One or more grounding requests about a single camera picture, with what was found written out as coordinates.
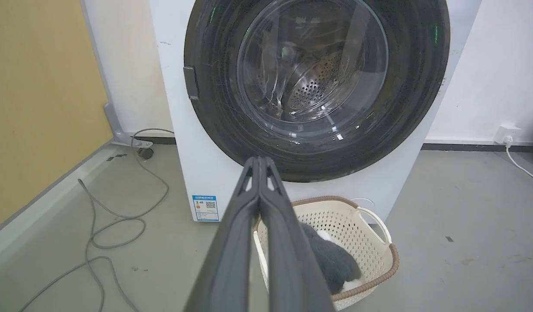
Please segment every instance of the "basket handle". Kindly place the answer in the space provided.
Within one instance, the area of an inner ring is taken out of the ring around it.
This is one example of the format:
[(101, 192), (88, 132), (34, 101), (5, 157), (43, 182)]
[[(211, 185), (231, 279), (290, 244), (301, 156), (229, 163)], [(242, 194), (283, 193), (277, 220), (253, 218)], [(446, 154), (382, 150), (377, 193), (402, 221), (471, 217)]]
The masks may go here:
[(366, 209), (366, 208), (362, 208), (362, 207), (357, 207), (357, 211), (355, 213), (358, 213), (359, 214), (359, 217), (361, 217), (361, 213), (365, 213), (367, 215), (369, 215), (369, 217), (371, 217), (372, 219), (374, 219), (376, 221), (376, 223), (378, 223), (380, 229), (382, 229), (382, 233), (384, 234), (384, 238), (385, 239), (382, 239), (375, 231), (374, 229), (372, 229), (371, 227), (369, 227), (370, 231), (381, 241), (381, 243), (383, 243), (385, 246), (389, 246), (391, 243), (392, 243), (392, 237), (390, 235), (390, 231), (388, 231), (388, 228), (386, 227), (386, 225), (384, 224), (384, 222), (382, 221), (382, 219), (380, 219), (374, 212), (370, 211), (369, 209)]
[(257, 248), (257, 253), (259, 255), (259, 263), (261, 264), (261, 268), (264, 270), (265, 275), (269, 276), (267, 257), (265, 257), (263, 247), (261, 247), (261, 241), (259, 239), (259, 233), (257, 232), (257, 230), (253, 231), (253, 240), (255, 242), (255, 247)]

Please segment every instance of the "concrete floor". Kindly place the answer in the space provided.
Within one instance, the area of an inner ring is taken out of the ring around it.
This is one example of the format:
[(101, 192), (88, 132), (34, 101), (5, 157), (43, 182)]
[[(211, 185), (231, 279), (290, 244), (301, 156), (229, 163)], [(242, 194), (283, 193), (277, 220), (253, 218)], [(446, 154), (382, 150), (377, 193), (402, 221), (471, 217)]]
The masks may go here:
[[(533, 172), (531, 154), (515, 154)], [(142, 311), (181, 311), (216, 224), (191, 221), (175, 146), (157, 146), (146, 166), (171, 186), (165, 201), (144, 217), (140, 239), (114, 250), (125, 292)], [(135, 164), (115, 158), (89, 186), (94, 196), (125, 215), (147, 209), (163, 187)], [(114, 219), (98, 209), (97, 227)], [(16, 312), (62, 272), (83, 261), (90, 202), (78, 193), (0, 269), (0, 312)], [(533, 180), (502, 153), (421, 152), (386, 224), (399, 249), (397, 274), (347, 312), (533, 311)], [(98, 242), (125, 241), (140, 230), (126, 222)], [(251, 311), (268, 311), (268, 294), (253, 254)], [(128, 311), (108, 264), (94, 268), (106, 289), (104, 312)], [(29, 312), (91, 312), (100, 293), (82, 268), (45, 292)]]

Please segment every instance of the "power cord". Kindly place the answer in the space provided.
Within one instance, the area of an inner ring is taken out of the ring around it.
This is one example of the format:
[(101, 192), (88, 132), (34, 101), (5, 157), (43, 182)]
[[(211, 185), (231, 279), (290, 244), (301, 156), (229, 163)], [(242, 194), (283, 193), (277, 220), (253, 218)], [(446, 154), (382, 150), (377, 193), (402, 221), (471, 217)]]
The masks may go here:
[(517, 164), (517, 162), (515, 162), (515, 160), (513, 160), (513, 158), (511, 157), (511, 154), (509, 152), (509, 148), (511, 147), (511, 145), (513, 144), (513, 137), (512, 136), (506, 136), (504, 138), (504, 143), (506, 144), (506, 153), (507, 153), (507, 156), (509, 157), (509, 159), (511, 160), (511, 162), (517, 167), (519, 168), (520, 170), (524, 171), (526, 174), (528, 174), (529, 176), (531, 176), (533, 178), (533, 174), (528, 172), (528, 170), (526, 170), (525, 168), (519, 166)]
[[(140, 130), (136, 133), (133, 134), (132, 136), (132, 140), (130, 142), (130, 147), (133, 148), (133, 140), (134, 140), (134, 137), (141, 133), (141, 132), (144, 132), (144, 131), (148, 131), (148, 130), (159, 130), (159, 131), (164, 131), (164, 132), (168, 132), (168, 133), (172, 133), (174, 134), (174, 132), (170, 131), (170, 130), (164, 130), (164, 129), (160, 129), (160, 128), (147, 128), (147, 129), (143, 129), (143, 130)], [(141, 166), (141, 168), (143, 168), (146, 172), (149, 172), (150, 174), (152, 174), (155, 178), (159, 179), (162, 184), (164, 184), (164, 186), (166, 186), (166, 190), (164, 191), (164, 194), (162, 195), (161, 199), (159, 199), (156, 203), (154, 203), (151, 208), (147, 209), (147, 211), (143, 212), (143, 213), (140, 213), (139, 215), (134, 215), (134, 216), (127, 216), (127, 215), (121, 215), (121, 214), (118, 214), (118, 213), (115, 213), (114, 211), (111, 211), (110, 209), (108, 209), (104, 204), (102, 204), (99, 200), (97, 200), (91, 193), (90, 191), (88, 190), (88, 188), (85, 186), (84, 182), (80, 179), (78, 179), (78, 183), (80, 183), (80, 185), (82, 186), (82, 188), (84, 189), (84, 191), (86, 192), (86, 194), (88, 195), (88, 197), (90, 198), (90, 201), (91, 201), (91, 210), (93, 212), (93, 220), (91, 222), (91, 235), (90, 235), (90, 238), (88, 239), (88, 243), (86, 243), (86, 247), (85, 247), (85, 253), (84, 253), (84, 256), (85, 256), (85, 261), (79, 265), (76, 265), (74, 268), (64, 272), (63, 274), (61, 274), (59, 277), (57, 277), (56, 279), (54, 279), (52, 282), (50, 282), (49, 284), (47, 284), (47, 286), (43, 287), (37, 294), (36, 296), (33, 296), (33, 298), (31, 298), (20, 310), (19, 312), (23, 312), (33, 301), (35, 301), (35, 299), (37, 299), (39, 296), (41, 296), (42, 293), (44, 293), (47, 289), (49, 289), (51, 286), (53, 286), (53, 284), (55, 284), (56, 282), (58, 282), (60, 279), (64, 278), (66, 275), (74, 272), (75, 270), (78, 270), (84, 266), (87, 265), (90, 273), (91, 273), (91, 276), (93, 277), (93, 279), (95, 280), (95, 282), (97, 282), (98, 286), (99, 286), (99, 289), (101, 291), (101, 303), (99, 305), (99, 312), (102, 312), (103, 310), (103, 305), (104, 305), (104, 288), (103, 288), (103, 284), (101, 283), (101, 281), (99, 280), (98, 276), (95, 274), (93, 268), (91, 267), (90, 263), (92, 263), (93, 261), (95, 260), (98, 260), (98, 259), (104, 259), (106, 261), (108, 261), (108, 264), (110, 265), (110, 270), (112, 271), (112, 276), (114, 277), (114, 283), (116, 283), (116, 287), (118, 288), (118, 291), (120, 292), (120, 294), (122, 295), (122, 298), (124, 298), (124, 301), (126, 302), (126, 304), (128, 304), (128, 306), (130, 306), (130, 308), (132, 308), (132, 310), (134, 310), (135, 312), (140, 312), (140, 310), (136, 307), (136, 305), (132, 302), (132, 300), (130, 300), (130, 298), (128, 298), (128, 296), (124, 293), (124, 291), (122, 290), (122, 287), (120, 286), (120, 283), (118, 282), (118, 277), (116, 276), (116, 271), (114, 270), (114, 265), (112, 264), (112, 260), (109, 258), (109, 257), (105, 257), (105, 256), (98, 256), (98, 257), (93, 257), (93, 258), (89, 258), (88, 256), (88, 249), (90, 247), (90, 245), (93, 245), (99, 249), (113, 249), (113, 248), (116, 248), (116, 247), (120, 247), (120, 246), (124, 246), (124, 245), (127, 245), (129, 243), (131, 243), (132, 241), (135, 241), (136, 239), (138, 239), (142, 234), (143, 232), (145, 231), (145, 228), (147, 227), (147, 224), (145, 223), (145, 221), (141, 218), (143, 217), (144, 215), (148, 214), (150, 211), (152, 211), (155, 207), (157, 207), (162, 201), (163, 199), (166, 197), (166, 195), (168, 194), (168, 191), (170, 190), (170, 187), (168, 186), (168, 183), (166, 183), (166, 181), (164, 181), (160, 176), (158, 176), (157, 174), (154, 174), (153, 172), (151, 172), (148, 168), (145, 168), (145, 166), (141, 163), (139, 157), (137, 156), (136, 154), (136, 151), (134, 150), (134, 156), (136, 158), (136, 161), (138, 163), (139, 166)], [(117, 217), (120, 217), (120, 219), (118, 219), (117, 221), (114, 221), (112, 223), (109, 223), (108, 225), (105, 225), (104, 227), (102, 227), (101, 229), (98, 229), (95, 231), (95, 219), (96, 219), (96, 211), (95, 211), (95, 204), (94, 203), (98, 203), (99, 206), (101, 206), (104, 210), (106, 210), (108, 213), (112, 214), (112, 215), (116, 215)], [(128, 239), (127, 241), (123, 242), (123, 243), (119, 243), (119, 244), (116, 244), (116, 245), (110, 245), (110, 246), (102, 246), (102, 245), (99, 245), (98, 243), (95, 243), (95, 236), (98, 235), (98, 233), (101, 233), (102, 231), (104, 231), (105, 229), (108, 229), (110, 227), (112, 227), (112, 225), (115, 225), (117, 223), (120, 223), (120, 222), (123, 222), (123, 221), (131, 221), (131, 220), (137, 220), (137, 221), (140, 221), (142, 224), (143, 224), (143, 228), (141, 229), (140, 233), (138, 233), (138, 235), (132, 237), (131, 239)]]

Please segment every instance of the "white washing machine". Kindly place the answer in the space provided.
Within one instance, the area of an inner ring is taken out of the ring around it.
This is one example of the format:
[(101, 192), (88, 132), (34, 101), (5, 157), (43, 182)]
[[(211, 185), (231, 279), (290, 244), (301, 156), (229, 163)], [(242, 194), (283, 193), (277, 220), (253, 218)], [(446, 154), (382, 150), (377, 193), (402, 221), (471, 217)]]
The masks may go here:
[(481, 0), (150, 0), (195, 221), (270, 156), (292, 200), (386, 219)]

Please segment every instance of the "washing machine door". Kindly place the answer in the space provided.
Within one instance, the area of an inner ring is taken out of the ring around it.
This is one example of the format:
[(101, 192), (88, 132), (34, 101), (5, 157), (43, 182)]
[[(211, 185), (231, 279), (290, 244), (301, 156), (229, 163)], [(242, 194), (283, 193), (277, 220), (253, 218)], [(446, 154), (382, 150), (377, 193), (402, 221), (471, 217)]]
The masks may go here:
[(184, 71), (221, 150), (240, 164), (270, 156), (284, 180), (311, 182), (401, 144), (448, 53), (445, 0), (197, 0)]

